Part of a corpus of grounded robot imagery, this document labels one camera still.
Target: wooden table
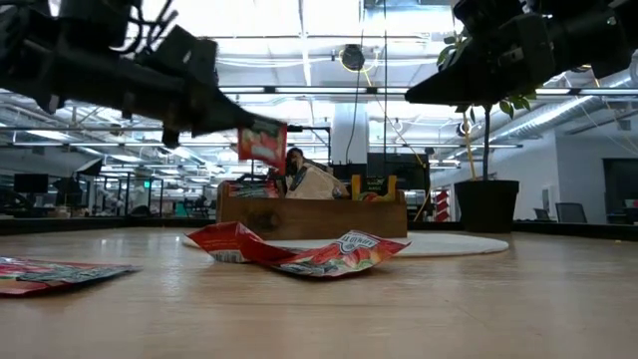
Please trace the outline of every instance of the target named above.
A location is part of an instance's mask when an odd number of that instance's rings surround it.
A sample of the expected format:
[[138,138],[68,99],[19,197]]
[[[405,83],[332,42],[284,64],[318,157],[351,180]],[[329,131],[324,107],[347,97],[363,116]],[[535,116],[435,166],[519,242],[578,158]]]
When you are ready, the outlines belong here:
[[636,358],[638,243],[514,234],[509,252],[304,281],[213,263],[177,229],[0,237],[0,253],[140,264],[0,298],[0,358]]

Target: wooden box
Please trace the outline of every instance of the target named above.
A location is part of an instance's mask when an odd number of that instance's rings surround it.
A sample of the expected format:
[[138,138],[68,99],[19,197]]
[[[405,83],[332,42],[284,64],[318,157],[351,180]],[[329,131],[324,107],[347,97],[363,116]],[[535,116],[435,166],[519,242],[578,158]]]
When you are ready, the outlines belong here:
[[336,239],[350,230],[385,238],[406,237],[406,199],[242,198],[228,196],[228,184],[217,190],[217,222],[240,221],[263,239]]

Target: black plant pot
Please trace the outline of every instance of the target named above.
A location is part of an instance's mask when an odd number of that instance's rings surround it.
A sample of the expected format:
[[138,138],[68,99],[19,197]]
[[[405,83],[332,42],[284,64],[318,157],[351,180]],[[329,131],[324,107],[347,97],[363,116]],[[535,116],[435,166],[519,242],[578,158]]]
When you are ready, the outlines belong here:
[[467,231],[510,233],[518,195],[517,180],[469,180],[455,184],[461,224]]

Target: potted plant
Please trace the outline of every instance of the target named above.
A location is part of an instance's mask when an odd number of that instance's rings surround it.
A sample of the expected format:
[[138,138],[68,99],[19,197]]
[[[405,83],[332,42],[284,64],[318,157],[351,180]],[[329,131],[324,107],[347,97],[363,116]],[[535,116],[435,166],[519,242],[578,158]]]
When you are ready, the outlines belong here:
[[[464,44],[466,31],[459,35],[445,39],[448,46],[441,52],[438,65],[441,66],[450,59],[456,49]],[[515,110],[530,109],[529,100],[535,99],[535,91],[528,95],[510,96],[498,103],[499,108],[511,119]],[[475,172],[474,158],[471,149],[470,120],[476,123],[474,105],[479,105],[484,109],[484,135],[483,135],[483,156],[482,156],[482,177],[477,178]],[[504,233],[511,232],[513,223],[514,208],[518,195],[517,180],[502,180],[489,178],[489,130],[490,113],[493,104],[471,104],[457,108],[457,113],[462,113],[464,117],[464,133],[468,157],[472,171],[471,180],[455,183],[455,195],[461,209],[461,223],[468,231]]]

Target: white round mat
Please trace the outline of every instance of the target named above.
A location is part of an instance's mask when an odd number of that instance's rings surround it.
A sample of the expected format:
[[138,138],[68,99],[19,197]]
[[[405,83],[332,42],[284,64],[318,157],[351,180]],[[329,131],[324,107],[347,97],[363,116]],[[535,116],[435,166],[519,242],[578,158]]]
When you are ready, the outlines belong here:
[[[472,235],[409,232],[406,238],[390,238],[401,243],[411,242],[408,247],[397,253],[397,256],[450,256],[468,254],[486,254],[507,250],[509,244],[502,240],[476,237]],[[336,239],[306,240],[268,240],[268,244],[289,248],[319,248]],[[197,247],[188,237],[181,243]]]

